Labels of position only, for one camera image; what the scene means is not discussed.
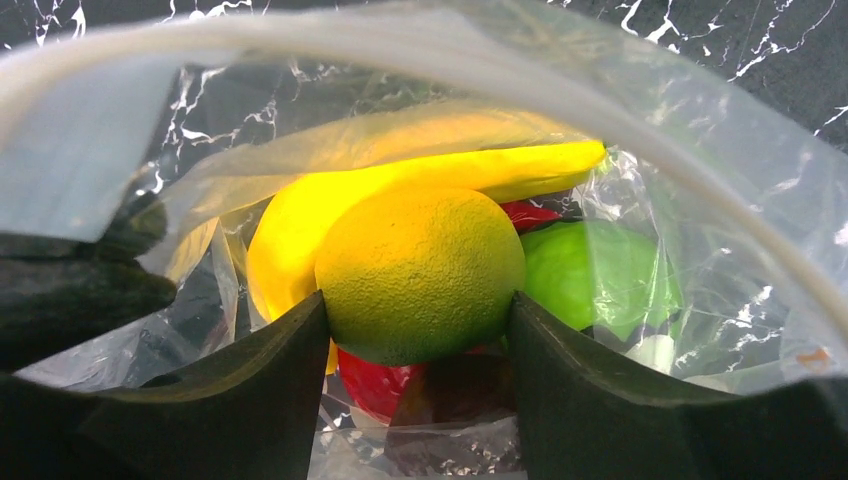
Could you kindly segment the yellow fake lemon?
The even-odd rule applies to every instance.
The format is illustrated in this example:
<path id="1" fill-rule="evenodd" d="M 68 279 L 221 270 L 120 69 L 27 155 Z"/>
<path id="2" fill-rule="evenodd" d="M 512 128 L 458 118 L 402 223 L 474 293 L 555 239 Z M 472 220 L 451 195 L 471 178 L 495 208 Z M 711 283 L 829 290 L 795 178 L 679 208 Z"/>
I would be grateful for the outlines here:
<path id="1" fill-rule="evenodd" d="M 315 277 L 342 351 L 405 366 L 502 337 L 525 257 L 509 216 L 489 197 L 410 190 L 345 212 L 317 250 Z"/>

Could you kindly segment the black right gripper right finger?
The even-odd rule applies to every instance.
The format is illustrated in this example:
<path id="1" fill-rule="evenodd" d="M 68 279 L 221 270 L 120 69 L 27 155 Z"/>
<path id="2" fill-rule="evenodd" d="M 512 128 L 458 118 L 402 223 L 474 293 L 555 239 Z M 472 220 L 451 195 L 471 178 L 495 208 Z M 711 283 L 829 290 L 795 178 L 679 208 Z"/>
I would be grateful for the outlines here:
<path id="1" fill-rule="evenodd" d="M 508 342 L 521 458 L 532 479 L 843 479 L 847 382 L 752 396 L 652 370 L 523 293 Z"/>

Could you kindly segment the clear zip top bag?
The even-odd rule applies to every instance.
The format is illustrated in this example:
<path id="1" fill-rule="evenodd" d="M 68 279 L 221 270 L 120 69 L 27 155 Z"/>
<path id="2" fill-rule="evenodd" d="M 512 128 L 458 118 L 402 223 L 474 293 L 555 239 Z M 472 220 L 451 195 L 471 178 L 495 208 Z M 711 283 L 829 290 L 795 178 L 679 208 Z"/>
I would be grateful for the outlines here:
<path id="1" fill-rule="evenodd" d="M 208 295 L 243 243 L 223 226 L 301 173 L 596 134 L 582 211 L 655 239 L 683 293 L 668 366 L 752 396 L 847 382 L 847 158 L 687 59 L 531 1 L 406 1 L 115 26 L 1 60 L 1 235 L 93 243 L 163 203 L 137 262 L 174 301 L 17 371 L 60 390 L 170 373 L 140 335 Z M 532 479 L 518 417 L 409 433 L 319 431 L 304 479 Z"/>

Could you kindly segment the red fake fruit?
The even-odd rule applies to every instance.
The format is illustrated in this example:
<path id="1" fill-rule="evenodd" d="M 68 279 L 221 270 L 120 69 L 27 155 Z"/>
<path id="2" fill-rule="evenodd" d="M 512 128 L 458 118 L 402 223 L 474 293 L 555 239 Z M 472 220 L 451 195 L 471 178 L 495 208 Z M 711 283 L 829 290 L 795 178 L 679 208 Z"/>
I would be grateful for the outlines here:
<path id="1" fill-rule="evenodd" d="M 500 207 L 519 234 L 562 218 L 557 212 L 529 201 L 502 203 Z M 384 424 L 390 422 L 411 378 L 427 366 L 387 367 L 362 360 L 338 347 L 333 347 L 333 351 L 338 374 L 353 404 Z"/>

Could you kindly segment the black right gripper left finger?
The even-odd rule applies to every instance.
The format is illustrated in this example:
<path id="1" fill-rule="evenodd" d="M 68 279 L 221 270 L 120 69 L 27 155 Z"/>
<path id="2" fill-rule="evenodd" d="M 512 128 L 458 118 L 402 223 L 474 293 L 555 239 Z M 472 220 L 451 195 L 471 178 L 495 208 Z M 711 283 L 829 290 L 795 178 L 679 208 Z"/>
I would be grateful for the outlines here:
<path id="1" fill-rule="evenodd" d="M 314 293 L 278 320 L 139 388 L 1 378 L 5 479 L 304 479 L 328 353 Z"/>

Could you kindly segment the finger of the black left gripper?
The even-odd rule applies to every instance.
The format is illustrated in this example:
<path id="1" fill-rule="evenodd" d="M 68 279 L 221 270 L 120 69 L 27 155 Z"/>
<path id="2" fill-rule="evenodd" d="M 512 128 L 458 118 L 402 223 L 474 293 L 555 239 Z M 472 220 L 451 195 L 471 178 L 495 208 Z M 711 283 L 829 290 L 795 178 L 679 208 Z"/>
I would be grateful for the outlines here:
<path id="1" fill-rule="evenodd" d="M 164 239 L 167 214 L 147 192 L 93 242 L 1 235 L 1 368 L 17 371 L 169 306 L 175 283 L 137 257 Z"/>

